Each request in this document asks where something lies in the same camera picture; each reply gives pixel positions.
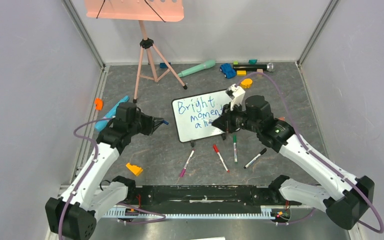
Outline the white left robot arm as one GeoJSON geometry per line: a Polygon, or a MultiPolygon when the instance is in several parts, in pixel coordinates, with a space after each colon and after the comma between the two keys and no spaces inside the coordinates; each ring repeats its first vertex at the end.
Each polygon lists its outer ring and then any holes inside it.
{"type": "Polygon", "coordinates": [[[81,136],[93,146],[84,167],[70,186],[58,197],[45,204],[49,229],[60,240],[88,240],[98,221],[113,206],[133,203],[137,198],[136,182],[122,176],[96,194],[109,168],[138,134],[152,135],[168,122],[162,117],[146,115],[133,102],[122,102],[112,117],[102,118],[105,126],[96,139],[81,136]]]}

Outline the black framed whiteboard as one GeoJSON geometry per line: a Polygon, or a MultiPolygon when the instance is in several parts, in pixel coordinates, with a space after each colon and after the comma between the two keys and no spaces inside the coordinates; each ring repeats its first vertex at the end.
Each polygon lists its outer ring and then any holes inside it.
{"type": "Polygon", "coordinates": [[[178,139],[181,143],[221,135],[224,132],[212,122],[231,98],[224,90],[177,98],[171,101],[178,139]]]}

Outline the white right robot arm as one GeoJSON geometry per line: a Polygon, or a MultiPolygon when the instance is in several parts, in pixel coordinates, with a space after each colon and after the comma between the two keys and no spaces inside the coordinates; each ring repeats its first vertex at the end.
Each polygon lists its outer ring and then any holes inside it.
{"type": "Polygon", "coordinates": [[[256,133],[267,148],[288,158],[313,177],[318,186],[280,175],[270,184],[269,199],[275,204],[299,202],[327,214],[345,230],[351,230],[373,205],[375,183],[341,169],[315,150],[286,121],[275,118],[262,95],[245,100],[245,109],[232,103],[223,106],[212,126],[226,133],[247,130],[256,133]]]}

